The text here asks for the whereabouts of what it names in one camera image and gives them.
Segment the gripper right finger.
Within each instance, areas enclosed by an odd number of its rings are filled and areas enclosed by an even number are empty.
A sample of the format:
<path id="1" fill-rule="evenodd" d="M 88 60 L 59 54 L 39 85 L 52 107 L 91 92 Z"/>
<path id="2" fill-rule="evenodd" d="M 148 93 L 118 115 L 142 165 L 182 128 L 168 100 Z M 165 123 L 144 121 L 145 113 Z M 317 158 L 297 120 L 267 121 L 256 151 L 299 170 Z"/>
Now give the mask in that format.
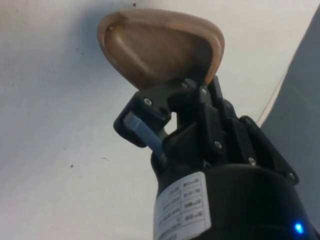
<path id="1" fill-rule="evenodd" d="M 293 185 L 295 170 L 249 116 L 237 117 L 234 106 L 222 95 L 217 76 L 207 86 L 190 90 L 177 110 L 180 128 L 195 124 L 196 155 L 210 165 L 248 164 L 271 170 Z"/>

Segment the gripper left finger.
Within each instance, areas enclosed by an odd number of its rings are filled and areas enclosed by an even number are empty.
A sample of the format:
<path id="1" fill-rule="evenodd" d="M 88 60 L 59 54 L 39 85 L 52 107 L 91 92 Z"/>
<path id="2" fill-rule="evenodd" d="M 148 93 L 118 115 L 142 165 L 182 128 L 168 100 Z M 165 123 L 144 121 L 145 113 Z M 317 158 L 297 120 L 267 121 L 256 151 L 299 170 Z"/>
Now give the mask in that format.
<path id="1" fill-rule="evenodd" d="M 149 147 L 160 163 L 167 163 L 163 141 L 172 112 L 191 107 L 192 96 L 207 87 L 190 78 L 173 80 L 137 91 L 113 123 L 114 130 L 133 145 Z"/>

